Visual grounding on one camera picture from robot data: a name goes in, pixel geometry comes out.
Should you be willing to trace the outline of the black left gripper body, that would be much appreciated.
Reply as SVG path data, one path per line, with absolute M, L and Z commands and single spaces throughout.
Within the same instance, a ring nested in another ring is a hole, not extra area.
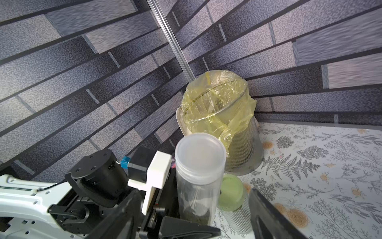
M 169 170 L 163 189 L 155 189 L 148 212 L 140 220 L 137 237 L 139 239 L 158 239 L 164 217 L 180 219 L 176 169 Z

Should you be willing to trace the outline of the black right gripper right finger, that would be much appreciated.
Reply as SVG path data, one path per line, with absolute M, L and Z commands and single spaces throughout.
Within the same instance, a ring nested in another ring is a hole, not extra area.
M 256 239 L 306 239 L 258 190 L 249 194 L 251 224 Z

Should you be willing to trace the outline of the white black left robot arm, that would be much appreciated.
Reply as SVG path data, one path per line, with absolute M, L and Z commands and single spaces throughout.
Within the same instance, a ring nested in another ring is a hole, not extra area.
M 116 159 L 84 156 L 59 183 L 1 176 L 3 239 L 210 239 L 221 230 L 182 220 L 171 155 L 145 147 Z

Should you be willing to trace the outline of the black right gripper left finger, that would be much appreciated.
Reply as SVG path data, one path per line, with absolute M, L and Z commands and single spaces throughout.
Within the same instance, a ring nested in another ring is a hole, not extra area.
M 134 239 L 141 215 L 141 194 L 133 190 L 122 202 L 108 215 L 87 239 Z

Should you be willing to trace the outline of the tall clear plastic jar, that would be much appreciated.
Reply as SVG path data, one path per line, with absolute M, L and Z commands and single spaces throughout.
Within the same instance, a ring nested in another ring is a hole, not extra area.
M 211 226 L 226 163 L 222 142 L 207 133 L 183 137 L 175 150 L 180 218 Z

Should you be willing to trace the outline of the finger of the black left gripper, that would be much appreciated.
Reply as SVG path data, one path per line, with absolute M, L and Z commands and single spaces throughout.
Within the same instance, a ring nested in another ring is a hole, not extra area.
M 186 220 L 164 217 L 159 229 L 159 239 L 211 239 L 219 237 L 221 230 Z

